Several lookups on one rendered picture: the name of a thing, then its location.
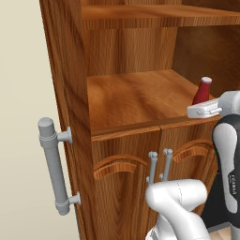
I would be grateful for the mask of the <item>wooden cabinet with shelves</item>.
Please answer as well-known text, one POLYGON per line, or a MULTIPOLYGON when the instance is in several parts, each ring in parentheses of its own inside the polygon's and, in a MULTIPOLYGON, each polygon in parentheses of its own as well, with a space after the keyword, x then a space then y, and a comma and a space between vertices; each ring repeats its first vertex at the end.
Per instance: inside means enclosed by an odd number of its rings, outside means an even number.
POLYGON ((86 0, 82 26, 94 135, 185 121, 203 77, 240 90, 240 0, 86 0))

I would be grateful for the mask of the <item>red condiment bottle white cap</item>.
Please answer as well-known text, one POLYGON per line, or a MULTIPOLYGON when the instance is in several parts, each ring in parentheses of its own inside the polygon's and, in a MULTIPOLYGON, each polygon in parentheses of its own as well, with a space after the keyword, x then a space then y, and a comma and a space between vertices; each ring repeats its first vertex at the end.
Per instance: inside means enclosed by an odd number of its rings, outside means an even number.
POLYGON ((211 83, 212 83, 212 79, 210 77, 202 77, 201 78, 198 91, 192 101, 193 105, 209 100, 211 83))

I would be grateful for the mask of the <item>open wooden cabinet door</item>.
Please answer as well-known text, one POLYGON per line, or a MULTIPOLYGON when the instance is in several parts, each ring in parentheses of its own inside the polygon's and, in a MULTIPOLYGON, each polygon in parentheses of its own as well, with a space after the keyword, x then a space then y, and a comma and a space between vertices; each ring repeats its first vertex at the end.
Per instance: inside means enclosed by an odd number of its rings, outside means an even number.
POLYGON ((98 240, 94 166, 91 149, 82 6, 80 0, 39 0, 61 129, 71 128, 65 144, 71 191, 81 240, 98 240))

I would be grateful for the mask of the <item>wooden arched-panel cabinet door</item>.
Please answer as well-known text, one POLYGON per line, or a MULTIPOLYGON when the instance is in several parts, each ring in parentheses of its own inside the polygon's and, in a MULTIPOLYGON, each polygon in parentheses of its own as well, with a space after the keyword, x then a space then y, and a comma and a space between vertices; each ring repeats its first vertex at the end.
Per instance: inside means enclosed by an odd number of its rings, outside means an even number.
POLYGON ((216 116, 160 126, 158 153, 172 149, 168 180, 198 179, 210 192, 218 170, 212 142, 218 120, 216 116))
POLYGON ((158 127, 92 142, 97 198, 97 240, 144 240, 150 152, 158 150, 158 127))

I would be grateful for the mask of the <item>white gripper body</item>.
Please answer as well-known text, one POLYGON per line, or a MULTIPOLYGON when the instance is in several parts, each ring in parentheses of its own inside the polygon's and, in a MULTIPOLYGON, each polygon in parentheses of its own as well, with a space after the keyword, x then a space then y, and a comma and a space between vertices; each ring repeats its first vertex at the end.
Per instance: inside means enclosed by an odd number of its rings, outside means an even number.
POLYGON ((211 99, 187 107, 188 118, 209 118, 218 115, 222 108, 218 106, 218 99, 211 99))

